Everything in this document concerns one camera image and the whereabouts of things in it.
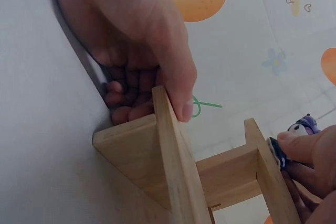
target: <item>wooden board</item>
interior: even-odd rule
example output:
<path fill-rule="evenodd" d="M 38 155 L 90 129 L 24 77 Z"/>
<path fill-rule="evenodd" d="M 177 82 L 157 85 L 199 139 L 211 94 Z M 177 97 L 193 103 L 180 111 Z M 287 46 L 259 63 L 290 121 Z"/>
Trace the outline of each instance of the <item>wooden board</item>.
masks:
<path fill-rule="evenodd" d="M 156 125 L 175 224 L 211 224 L 209 212 L 183 125 L 164 87 L 153 88 Z"/>
<path fill-rule="evenodd" d="M 279 167 L 254 119 L 246 120 L 246 141 L 258 146 L 257 180 L 274 224 L 300 224 Z"/>
<path fill-rule="evenodd" d="M 93 145 L 148 196 L 170 209 L 154 114 L 95 133 Z"/>
<path fill-rule="evenodd" d="M 155 125 L 153 114 L 114 126 L 96 133 L 93 145 L 147 195 L 171 209 Z M 198 161 L 196 166 L 207 205 L 213 210 L 260 194 L 256 146 L 242 146 Z"/>
<path fill-rule="evenodd" d="M 208 206 L 219 210 L 260 194 L 258 184 L 250 184 L 257 179 L 257 157 L 256 145 L 244 145 L 198 161 Z"/>

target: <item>small figurine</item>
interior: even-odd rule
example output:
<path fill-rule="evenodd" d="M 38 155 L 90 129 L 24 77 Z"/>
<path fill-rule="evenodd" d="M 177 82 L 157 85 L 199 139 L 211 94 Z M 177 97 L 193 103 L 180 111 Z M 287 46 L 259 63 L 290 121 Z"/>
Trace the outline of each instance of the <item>small figurine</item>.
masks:
<path fill-rule="evenodd" d="M 316 120 L 310 114 L 299 119 L 287 131 L 292 132 L 296 136 L 314 135 L 320 132 L 317 128 Z M 278 140 L 269 137 L 266 141 L 280 170 L 283 170 L 290 161 L 290 158 L 281 150 Z"/>

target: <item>wooden structure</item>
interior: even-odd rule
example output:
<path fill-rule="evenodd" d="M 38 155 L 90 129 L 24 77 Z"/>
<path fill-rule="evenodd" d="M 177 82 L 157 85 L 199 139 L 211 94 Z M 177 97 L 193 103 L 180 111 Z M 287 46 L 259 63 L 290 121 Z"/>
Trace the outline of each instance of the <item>wooden structure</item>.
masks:
<path fill-rule="evenodd" d="M 212 212 L 263 194 L 274 224 L 300 219 L 275 159 L 253 119 L 246 144 L 195 162 L 163 87 L 155 114 L 97 132 L 94 147 L 162 207 L 175 224 L 212 224 Z"/>

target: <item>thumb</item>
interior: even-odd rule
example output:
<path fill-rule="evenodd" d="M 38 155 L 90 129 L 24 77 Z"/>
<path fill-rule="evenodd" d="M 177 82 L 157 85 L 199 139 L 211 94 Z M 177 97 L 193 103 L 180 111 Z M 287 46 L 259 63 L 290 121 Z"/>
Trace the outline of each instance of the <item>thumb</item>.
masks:
<path fill-rule="evenodd" d="M 181 14 L 176 7 L 159 12 L 150 27 L 147 43 L 160 65 L 163 84 L 178 120 L 187 122 L 193 114 L 193 87 L 197 71 Z"/>
<path fill-rule="evenodd" d="M 188 122 L 193 115 L 193 87 L 197 72 L 189 48 L 179 45 L 153 49 L 161 68 L 162 82 L 167 90 L 174 112 L 181 122 Z"/>
<path fill-rule="evenodd" d="M 313 163 L 313 149 L 321 134 L 296 136 L 291 132 L 278 134 L 278 142 L 286 155 L 298 162 Z"/>

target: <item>wooden toy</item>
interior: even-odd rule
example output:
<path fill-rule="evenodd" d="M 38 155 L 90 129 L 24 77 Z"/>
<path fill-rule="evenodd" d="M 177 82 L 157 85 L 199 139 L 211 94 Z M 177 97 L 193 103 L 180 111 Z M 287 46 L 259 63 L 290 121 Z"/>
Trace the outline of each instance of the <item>wooden toy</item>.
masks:
<path fill-rule="evenodd" d="M 246 144 L 195 162 L 164 87 L 155 114 L 97 132 L 94 147 L 165 209 L 176 224 L 214 224 L 213 211 L 263 194 L 274 224 L 300 224 L 280 169 L 254 119 Z"/>

